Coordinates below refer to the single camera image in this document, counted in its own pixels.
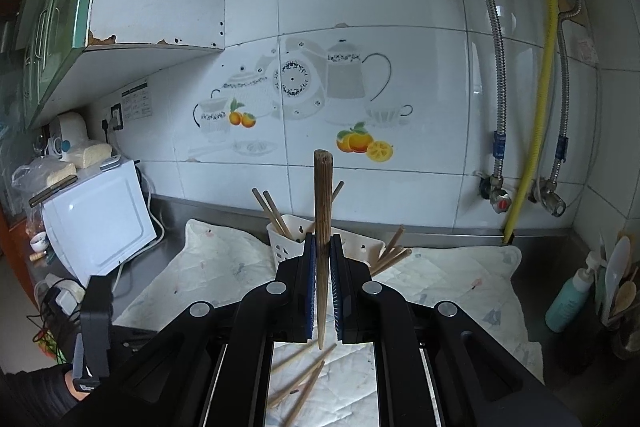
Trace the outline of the black utensil pot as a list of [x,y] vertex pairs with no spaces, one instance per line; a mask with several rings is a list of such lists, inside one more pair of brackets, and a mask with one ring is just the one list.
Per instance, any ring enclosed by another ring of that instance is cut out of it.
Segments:
[[621,359],[639,356],[639,263],[632,261],[634,236],[617,234],[612,248],[600,237],[596,314]]

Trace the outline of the beige plastic utensil holder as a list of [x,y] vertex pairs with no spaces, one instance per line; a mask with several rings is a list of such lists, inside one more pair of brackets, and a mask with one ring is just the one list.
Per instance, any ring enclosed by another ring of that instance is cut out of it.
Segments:
[[[309,220],[293,215],[283,215],[282,220],[290,231],[290,236],[282,235],[280,229],[272,223],[267,225],[269,245],[276,265],[303,254],[306,234],[311,227]],[[369,267],[378,262],[386,248],[386,244],[379,239],[354,232],[333,228],[332,233],[341,236],[343,253],[347,258],[364,262]]]

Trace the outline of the brown wooden chopstick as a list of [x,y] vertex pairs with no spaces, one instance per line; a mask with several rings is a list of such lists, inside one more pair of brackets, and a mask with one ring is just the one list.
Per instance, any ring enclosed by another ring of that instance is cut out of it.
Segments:
[[382,254],[378,256],[378,260],[376,260],[373,265],[371,265],[371,269],[381,268],[382,264],[390,259],[390,257],[392,257],[395,248],[398,246],[399,239],[401,238],[402,234],[404,234],[404,232],[405,227],[403,225],[399,225],[393,237],[386,244],[386,247],[384,248],[384,251],[382,251]]
[[283,361],[271,367],[272,376],[284,376],[285,374],[293,374],[297,369],[304,369],[307,366],[315,367],[320,362],[326,361],[329,355],[332,355],[337,344],[332,343],[331,346],[319,350],[317,345],[313,343],[303,349],[299,349]]
[[292,383],[289,383],[284,389],[280,390],[275,395],[272,395],[267,401],[267,407],[276,407],[279,403],[281,403],[293,390],[298,388],[304,381],[310,378],[312,375],[321,371],[324,365],[324,360],[314,363],[309,366],[308,369],[303,374],[298,375]]
[[327,150],[314,152],[314,222],[317,243],[317,329],[318,347],[324,348],[328,309],[329,248],[333,193],[333,156]]
[[276,203],[274,202],[271,194],[268,191],[263,191],[262,196],[264,196],[264,199],[266,200],[266,203],[268,204],[274,219],[276,219],[278,227],[282,232],[282,235],[285,236],[287,239],[293,239],[293,235],[290,229],[288,228],[288,226],[286,225],[285,221],[283,220],[280,210],[276,205]]
[[[340,182],[337,183],[337,186],[334,188],[334,191],[332,193],[332,202],[334,202],[334,200],[337,198],[338,194],[341,193],[341,191],[343,190],[344,185],[345,185],[345,182],[343,180],[341,180]],[[309,227],[306,228],[305,234],[306,233],[314,233],[315,229],[316,229],[316,221],[312,221],[311,225],[309,225]]]
[[288,414],[288,417],[286,418],[283,424],[284,427],[292,427],[294,425],[298,414],[300,413],[303,406],[307,402],[311,392],[314,390],[314,385],[318,381],[318,378],[319,378],[319,374],[314,374],[314,376],[311,376],[309,378],[309,381],[306,384],[305,389],[303,390],[298,401],[295,403],[294,407],[292,408],[292,411]]
[[265,215],[267,216],[267,218],[271,222],[273,228],[275,228],[281,235],[283,235],[283,236],[285,236],[285,237],[287,237],[289,239],[291,237],[291,235],[288,234],[288,232],[285,231],[285,228],[282,227],[280,221],[278,220],[276,215],[271,210],[271,207],[268,205],[268,202],[266,202],[266,200],[262,197],[262,194],[259,193],[257,187],[253,187],[252,188],[252,194],[254,195],[255,199],[257,200],[258,205],[260,207],[262,207],[262,211],[265,213]]
[[398,254],[394,254],[393,256],[390,256],[385,260],[378,262],[378,264],[370,270],[370,274],[372,275],[372,277],[375,277],[375,275],[378,275],[385,270],[390,269],[390,267],[392,267],[393,265],[397,265],[397,263],[401,262],[401,260],[408,258],[411,254],[412,250],[410,248],[404,248],[402,251],[399,251]]

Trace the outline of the teal soap bottle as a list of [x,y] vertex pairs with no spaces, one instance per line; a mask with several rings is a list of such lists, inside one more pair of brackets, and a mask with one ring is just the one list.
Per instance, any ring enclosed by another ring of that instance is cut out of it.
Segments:
[[590,251],[586,265],[564,283],[544,316],[544,323],[551,332],[561,332],[582,309],[600,266],[600,254]]

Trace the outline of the green wall cabinet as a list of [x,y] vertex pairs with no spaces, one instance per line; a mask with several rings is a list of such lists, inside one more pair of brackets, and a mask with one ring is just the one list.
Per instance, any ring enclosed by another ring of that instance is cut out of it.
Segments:
[[24,0],[21,124],[47,124],[162,69],[226,46],[224,0]]

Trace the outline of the white microwave oven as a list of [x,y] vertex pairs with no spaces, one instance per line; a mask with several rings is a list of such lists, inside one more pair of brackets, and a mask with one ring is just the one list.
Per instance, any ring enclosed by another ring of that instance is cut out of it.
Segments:
[[50,244],[65,269],[86,286],[152,242],[156,231],[134,162],[93,166],[42,205]]

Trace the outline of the white quilted patterned mat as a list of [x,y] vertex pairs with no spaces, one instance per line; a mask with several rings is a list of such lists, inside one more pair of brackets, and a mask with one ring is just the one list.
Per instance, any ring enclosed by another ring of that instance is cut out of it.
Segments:
[[[194,301],[214,307],[236,303],[247,291],[273,280],[279,262],[300,255],[299,241],[271,236],[267,243],[235,229],[191,219],[186,222],[182,251],[121,306],[119,326],[160,331]],[[457,303],[501,343],[530,373],[544,376],[539,343],[528,338],[523,309],[512,286],[522,253],[513,246],[414,248],[411,255],[378,274],[378,280],[400,291],[412,303],[435,306]],[[268,426],[292,418],[296,426],[378,425],[378,396],[370,343],[342,346],[335,337],[334,315],[326,316],[323,369],[300,412],[291,411],[300,393],[267,411]]]

